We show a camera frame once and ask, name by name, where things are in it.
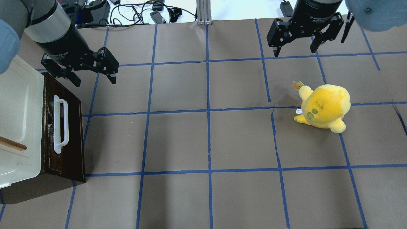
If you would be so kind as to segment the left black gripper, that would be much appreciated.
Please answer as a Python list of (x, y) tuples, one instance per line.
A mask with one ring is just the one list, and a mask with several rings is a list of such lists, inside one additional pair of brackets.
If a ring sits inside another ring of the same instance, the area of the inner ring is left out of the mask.
[(90, 70), (106, 75), (113, 85), (116, 84), (118, 60), (106, 47), (99, 48), (98, 51), (90, 49), (79, 30), (73, 25), (61, 38), (47, 43), (38, 42), (38, 46), (45, 53), (41, 64), (53, 76), (62, 77), (66, 71), (65, 79), (80, 87), (80, 78), (69, 71)]

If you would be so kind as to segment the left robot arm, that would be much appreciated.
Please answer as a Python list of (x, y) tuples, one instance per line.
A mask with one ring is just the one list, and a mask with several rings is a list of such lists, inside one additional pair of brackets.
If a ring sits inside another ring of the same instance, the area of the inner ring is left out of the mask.
[(119, 63), (108, 48), (92, 51), (60, 3), (56, 0), (2, 0), (1, 73), (18, 54), (23, 33), (43, 51), (41, 64), (55, 78), (81, 80), (75, 71), (106, 75), (116, 84)]

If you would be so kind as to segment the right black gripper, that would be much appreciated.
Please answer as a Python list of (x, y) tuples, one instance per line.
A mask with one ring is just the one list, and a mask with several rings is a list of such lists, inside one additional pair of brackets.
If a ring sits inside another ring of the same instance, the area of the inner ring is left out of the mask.
[(298, 38), (313, 37), (311, 53), (316, 53), (321, 44), (337, 38), (344, 20), (337, 12), (341, 0), (298, 0), (294, 7), (288, 0), (280, 2), (280, 10), (288, 21), (273, 20), (266, 36), (274, 56), (279, 57), (281, 48)]

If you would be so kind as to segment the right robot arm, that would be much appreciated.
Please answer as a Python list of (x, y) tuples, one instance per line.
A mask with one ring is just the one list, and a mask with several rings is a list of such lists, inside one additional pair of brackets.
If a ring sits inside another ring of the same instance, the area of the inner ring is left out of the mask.
[(266, 36), (275, 57), (281, 48), (298, 38), (313, 37), (311, 53), (321, 44), (337, 38), (344, 26), (341, 43), (356, 22), (362, 29), (380, 32), (406, 24), (405, 0), (346, 0), (346, 19), (337, 11), (341, 0), (298, 0), (288, 21), (275, 19)]

